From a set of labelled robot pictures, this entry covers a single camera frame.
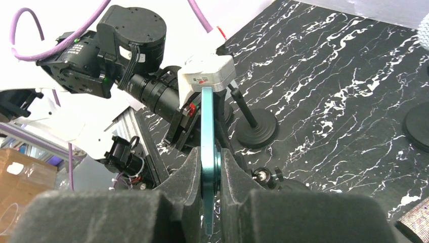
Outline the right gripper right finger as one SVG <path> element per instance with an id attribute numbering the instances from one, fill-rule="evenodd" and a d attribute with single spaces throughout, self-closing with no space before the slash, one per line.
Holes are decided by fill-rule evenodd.
<path id="1" fill-rule="evenodd" d="M 396 242 L 380 205 L 348 193 L 266 190 L 223 149 L 223 242 Z"/>

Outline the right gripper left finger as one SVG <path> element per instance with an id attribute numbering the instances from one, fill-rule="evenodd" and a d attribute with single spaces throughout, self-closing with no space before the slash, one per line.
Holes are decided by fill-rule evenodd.
<path id="1" fill-rule="evenodd" d="M 200 148 L 153 190 L 49 191 L 10 242 L 199 242 Z"/>

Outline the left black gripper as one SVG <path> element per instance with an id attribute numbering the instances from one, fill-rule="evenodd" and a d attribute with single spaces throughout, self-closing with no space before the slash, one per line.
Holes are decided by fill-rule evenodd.
<path id="1" fill-rule="evenodd" d="M 200 95 L 192 95 L 187 107 L 179 107 L 179 69 L 172 65 L 153 75 L 134 74 L 127 84 L 127 93 L 169 123 L 163 142 L 188 154 L 200 145 Z"/>

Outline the black phone blue edge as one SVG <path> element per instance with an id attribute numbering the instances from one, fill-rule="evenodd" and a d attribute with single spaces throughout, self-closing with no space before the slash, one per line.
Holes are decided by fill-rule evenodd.
<path id="1" fill-rule="evenodd" d="M 207 235 L 213 234 L 215 196 L 219 190 L 221 172 L 220 153 L 215 144 L 213 89 L 203 87 L 201 91 L 201 196 L 204 228 Z"/>

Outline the black phone stand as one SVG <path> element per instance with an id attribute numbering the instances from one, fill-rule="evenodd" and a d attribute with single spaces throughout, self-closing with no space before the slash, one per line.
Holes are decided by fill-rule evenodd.
<path id="1" fill-rule="evenodd" d="M 238 142 L 250 149 L 259 149 L 273 142 L 278 135 L 278 121 L 275 115 L 266 109 L 250 109 L 238 88 L 232 85 L 228 85 L 228 88 L 243 114 L 235 126 Z"/>

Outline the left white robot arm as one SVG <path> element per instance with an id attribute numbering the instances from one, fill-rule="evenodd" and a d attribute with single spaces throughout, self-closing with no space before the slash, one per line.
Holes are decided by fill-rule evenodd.
<path id="1" fill-rule="evenodd" d="M 120 90 L 150 107 L 166 121 L 172 121 L 193 94 L 204 87 L 219 91 L 231 81 L 234 71 L 221 74 L 220 64 L 231 64 L 229 56 L 208 53 L 196 57 L 177 74 L 178 85 L 170 87 L 162 79 L 160 65 L 166 37 L 166 23 L 155 12 L 134 7 L 110 6 L 96 31 L 86 27 L 63 34 L 54 50 L 30 57 L 58 85 L 72 94 L 111 97 L 111 88 Z M 128 141 L 119 141 L 85 122 L 67 121 L 69 114 L 46 99 L 43 85 L 29 87 L 17 82 L 1 82 L 1 122 L 18 119 L 25 124 L 53 132 L 83 149 L 96 160 L 114 158 L 114 152 L 131 151 Z"/>

